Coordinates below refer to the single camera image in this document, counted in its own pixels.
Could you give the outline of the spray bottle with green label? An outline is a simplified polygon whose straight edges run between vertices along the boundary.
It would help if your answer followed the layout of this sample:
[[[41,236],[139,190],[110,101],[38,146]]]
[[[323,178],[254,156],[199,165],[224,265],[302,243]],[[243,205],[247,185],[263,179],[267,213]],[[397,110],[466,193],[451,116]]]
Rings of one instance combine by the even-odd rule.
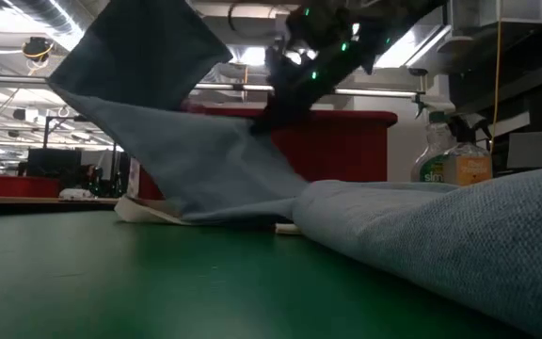
[[[449,113],[455,111],[454,104],[442,96],[416,95],[414,103],[418,106],[415,116],[422,114],[427,118],[425,125],[426,147],[416,159],[411,170],[411,181],[422,183],[444,182],[444,155],[455,145],[449,127]]]

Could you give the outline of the silver ventilation duct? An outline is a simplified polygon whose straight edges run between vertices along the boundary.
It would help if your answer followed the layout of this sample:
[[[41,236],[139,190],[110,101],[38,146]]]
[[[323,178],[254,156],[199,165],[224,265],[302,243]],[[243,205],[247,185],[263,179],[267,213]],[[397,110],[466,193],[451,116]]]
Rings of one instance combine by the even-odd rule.
[[[79,0],[3,0],[21,16],[40,25],[59,46],[71,51],[83,38],[93,16]]]

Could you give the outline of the light blue towel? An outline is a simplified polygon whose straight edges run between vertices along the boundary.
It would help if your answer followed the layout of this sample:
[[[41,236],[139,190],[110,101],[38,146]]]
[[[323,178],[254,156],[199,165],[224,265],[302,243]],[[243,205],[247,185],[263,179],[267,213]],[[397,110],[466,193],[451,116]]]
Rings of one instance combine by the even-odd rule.
[[[49,77],[191,223],[293,223],[339,253],[542,338],[542,169],[472,186],[307,182],[244,119],[183,113],[230,52],[185,0],[109,0]]]

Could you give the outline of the light wooden table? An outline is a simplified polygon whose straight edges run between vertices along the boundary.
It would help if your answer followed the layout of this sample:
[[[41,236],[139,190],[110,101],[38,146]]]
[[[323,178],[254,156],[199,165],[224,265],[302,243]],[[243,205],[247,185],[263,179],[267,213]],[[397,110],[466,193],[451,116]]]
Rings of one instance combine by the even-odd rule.
[[[61,200],[58,198],[0,197],[0,214],[111,211],[119,199]]]

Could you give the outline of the red plastic laundry bin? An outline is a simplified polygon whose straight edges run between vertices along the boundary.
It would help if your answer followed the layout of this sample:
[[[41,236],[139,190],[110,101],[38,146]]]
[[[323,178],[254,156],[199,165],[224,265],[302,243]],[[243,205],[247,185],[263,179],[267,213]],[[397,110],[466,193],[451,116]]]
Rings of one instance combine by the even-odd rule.
[[[388,111],[314,110],[310,121],[251,137],[260,108],[144,109],[124,142],[150,176],[142,198],[195,211],[289,199],[310,182],[384,182]]]

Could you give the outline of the red background table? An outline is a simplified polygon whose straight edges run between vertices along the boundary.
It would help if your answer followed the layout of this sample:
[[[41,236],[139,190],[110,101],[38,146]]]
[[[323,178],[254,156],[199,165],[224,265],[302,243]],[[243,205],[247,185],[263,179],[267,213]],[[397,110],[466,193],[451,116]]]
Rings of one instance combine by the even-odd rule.
[[[58,179],[0,175],[0,197],[57,198],[60,190]]]

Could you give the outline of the long ceiling light bar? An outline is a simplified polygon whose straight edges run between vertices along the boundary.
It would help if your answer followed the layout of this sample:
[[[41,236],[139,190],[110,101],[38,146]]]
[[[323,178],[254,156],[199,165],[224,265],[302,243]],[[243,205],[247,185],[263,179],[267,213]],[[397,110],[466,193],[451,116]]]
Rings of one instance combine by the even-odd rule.
[[[46,89],[48,80],[45,77],[0,75],[0,87],[17,86],[21,89]],[[202,90],[235,90],[235,91],[272,91],[267,85],[248,85],[232,83],[198,83],[194,89]]]

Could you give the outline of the black metal stand frame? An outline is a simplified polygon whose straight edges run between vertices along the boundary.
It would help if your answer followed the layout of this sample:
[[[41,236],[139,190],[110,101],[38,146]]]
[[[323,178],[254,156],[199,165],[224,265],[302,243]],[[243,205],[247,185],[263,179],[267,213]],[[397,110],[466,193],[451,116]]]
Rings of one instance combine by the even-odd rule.
[[[46,117],[42,148],[79,151],[81,165],[94,164],[104,169],[104,179],[110,182],[109,197],[115,196],[120,147],[86,118]]]

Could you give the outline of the pump bottle with orange label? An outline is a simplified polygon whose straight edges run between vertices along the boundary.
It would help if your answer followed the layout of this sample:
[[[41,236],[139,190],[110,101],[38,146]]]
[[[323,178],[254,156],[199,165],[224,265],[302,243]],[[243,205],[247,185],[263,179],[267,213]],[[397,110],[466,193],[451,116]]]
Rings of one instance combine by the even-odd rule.
[[[481,119],[470,126],[459,116],[451,117],[448,123],[455,137],[455,145],[446,151],[443,176],[446,184],[470,186],[492,178],[490,152],[477,145],[476,132],[481,130],[491,138],[488,123]]]

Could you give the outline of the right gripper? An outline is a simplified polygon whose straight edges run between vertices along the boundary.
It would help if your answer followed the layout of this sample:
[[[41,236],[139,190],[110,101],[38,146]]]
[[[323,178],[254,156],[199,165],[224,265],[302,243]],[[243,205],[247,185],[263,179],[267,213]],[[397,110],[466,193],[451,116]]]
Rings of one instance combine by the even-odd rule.
[[[273,88],[263,113],[249,126],[251,135],[267,135],[310,121],[311,106],[333,90],[356,68],[370,60],[370,47],[339,41],[294,63],[276,46],[265,51],[267,83]]]

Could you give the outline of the small white cloth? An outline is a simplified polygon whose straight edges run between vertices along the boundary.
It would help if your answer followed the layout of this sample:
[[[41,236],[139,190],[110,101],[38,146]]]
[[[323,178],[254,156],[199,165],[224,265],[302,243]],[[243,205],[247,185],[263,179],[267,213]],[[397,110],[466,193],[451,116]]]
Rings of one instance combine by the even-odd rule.
[[[62,201],[84,201],[95,199],[96,196],[88,189],[64,188],[60,191],[58,198]]]

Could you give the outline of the cream printed tote bag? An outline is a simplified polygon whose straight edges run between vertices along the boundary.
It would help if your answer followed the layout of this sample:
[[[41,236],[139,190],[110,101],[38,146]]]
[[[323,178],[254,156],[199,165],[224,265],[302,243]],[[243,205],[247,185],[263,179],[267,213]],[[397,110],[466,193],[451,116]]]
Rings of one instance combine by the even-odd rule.
[[[184,222],[172,215],[153,209],[148,205],[141,204],[125,196],[118,200],[114,211],[122,221],[129,223],[151,222],[191,226],[189,222]]]

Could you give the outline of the bright ceiling light panel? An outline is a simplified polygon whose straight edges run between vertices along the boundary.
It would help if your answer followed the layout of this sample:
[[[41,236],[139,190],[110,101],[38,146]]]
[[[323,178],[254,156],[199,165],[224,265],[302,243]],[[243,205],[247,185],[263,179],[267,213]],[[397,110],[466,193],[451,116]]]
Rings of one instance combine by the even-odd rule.
[[[265,64],[265,48],[250,46],[238,48],[233,52],[231,63],[247,66],[263,66]]]

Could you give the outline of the green table mat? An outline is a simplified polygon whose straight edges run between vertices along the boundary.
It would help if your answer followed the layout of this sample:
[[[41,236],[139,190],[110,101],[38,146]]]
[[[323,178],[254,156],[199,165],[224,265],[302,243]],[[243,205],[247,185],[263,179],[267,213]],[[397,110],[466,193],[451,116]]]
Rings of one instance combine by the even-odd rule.
[[[0,338],[527,339],[302,236],[0,217]]]

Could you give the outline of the person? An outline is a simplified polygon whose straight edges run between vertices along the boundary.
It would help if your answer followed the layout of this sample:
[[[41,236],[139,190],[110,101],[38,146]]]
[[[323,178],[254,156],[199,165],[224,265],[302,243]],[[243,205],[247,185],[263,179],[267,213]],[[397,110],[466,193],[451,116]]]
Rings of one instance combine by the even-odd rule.
[[[104,169],[94,164],[80,165],[72,174],[63,178],[62,184],[62,189],[88,189],[96,196],[95,199],[110,196],[110,182],[104,179]]]

